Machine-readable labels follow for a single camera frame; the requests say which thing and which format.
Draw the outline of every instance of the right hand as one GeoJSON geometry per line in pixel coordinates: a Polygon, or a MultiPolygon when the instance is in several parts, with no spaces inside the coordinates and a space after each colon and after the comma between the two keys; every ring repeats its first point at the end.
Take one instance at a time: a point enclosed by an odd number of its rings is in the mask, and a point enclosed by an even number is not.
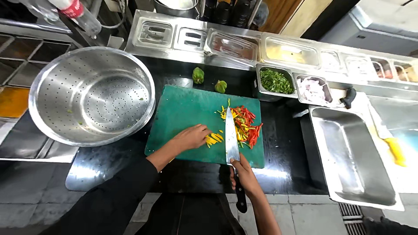
{"type": "Polygon", "coordinates": [[[212,133],[206,125],[197,124],[189,127],[177,134],[172,141],[181,151],[186,151],[193,148],[198,148],[206,143],[206,136],[212,133]]]}
{"type": "MultiPolygon", "coordinates": [[[[245,189],[245,193],[248,197],[256,197],[258,194],[263,194],[263,190],[261,189],[260,184],[257,181],[257,178],[254,175],[254,172],[251,169],[250,163],[244,157],[242,153],[240,153],[240,160],[237,161],[231,159],[231,164],[237,169],[238,177],[240,178],[240,182],[242,187],[245,189]]],[[[229,176],[232,182],[232,189],[235,190],[235,179],[234,179],[234,168],[231,166],[230,168],[231,175],[229,176]]]]}

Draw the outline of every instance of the red bottle label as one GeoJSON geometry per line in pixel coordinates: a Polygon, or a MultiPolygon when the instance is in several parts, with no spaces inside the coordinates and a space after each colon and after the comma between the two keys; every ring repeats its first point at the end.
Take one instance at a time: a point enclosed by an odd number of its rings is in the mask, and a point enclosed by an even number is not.
{"type": "Polygon", "coordinates": [[[71,6],[67,9],[61,10],[61,13],[66,15],[68,18],[77,18],[83,14],[83,4],[80,0],[73,0],[71,6]]]}

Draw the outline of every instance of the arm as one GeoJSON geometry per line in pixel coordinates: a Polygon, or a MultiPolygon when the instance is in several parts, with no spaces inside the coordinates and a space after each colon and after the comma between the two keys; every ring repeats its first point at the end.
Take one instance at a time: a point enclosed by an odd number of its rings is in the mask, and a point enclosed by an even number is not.
{"type": "MultiPolygon", "coordinates": [[[[245,193],[251,200],[254,209],[255,223],[259,235],[281,235],[279,224],[270,208],[267,197],[264,195],[260,184],[255,177],[250,164],[240,153],[240,160],[231,159],[231,164],[237,169],[240,182],[245,189],[245,193]]],[[[232,188],[235,190],[234,169],[231,167],[232,188]]]]}
{"type": "Polygon", "coordinates": [[[205,144],[210,133],[202,124],[183,130],[155,153],[89,190],[41,235],[123,234],[158,172],[181,152],[205,144]]]}

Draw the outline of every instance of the stainless steel colander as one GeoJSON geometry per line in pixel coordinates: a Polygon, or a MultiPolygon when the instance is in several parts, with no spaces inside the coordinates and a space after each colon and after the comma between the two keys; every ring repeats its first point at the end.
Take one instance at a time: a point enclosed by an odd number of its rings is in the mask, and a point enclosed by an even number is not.
{"type": "Polygon", "coordinates": [[[115,142],[141,129],[155,109],[154,81],[136,57],[113,48],[66,53],[35,78],[29,112],[50,138],[80,147],[115,142]]]}

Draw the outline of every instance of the cutting board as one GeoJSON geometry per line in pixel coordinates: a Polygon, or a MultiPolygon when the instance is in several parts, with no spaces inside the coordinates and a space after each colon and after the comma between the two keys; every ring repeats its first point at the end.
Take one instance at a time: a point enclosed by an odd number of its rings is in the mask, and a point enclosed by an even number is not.
{"type": "MultiPolygon", "coordinates": [[[[260,102],[257,99],[165,85],[145,147],[145,154],[152,154],[182,130],[199,123],[207,125],[214,133],[219,133],[225,138],[225,123],[216,110],[221,110],[222,105],[226,108],[228,98],[231,99],[231,107],[243,105],[254,113],[256,117],[254,125],[261,123],[260,102]]],[[[244,145],[243,148],[239,147],[239,151],[244,154],[251,167],[264,168],[262,130],[253,149],[244,145]]],[[[177,159],[226,164],[225,142],[216,143],[211,148],[203,145],[185,151],[178,155],[177,159]]]]}

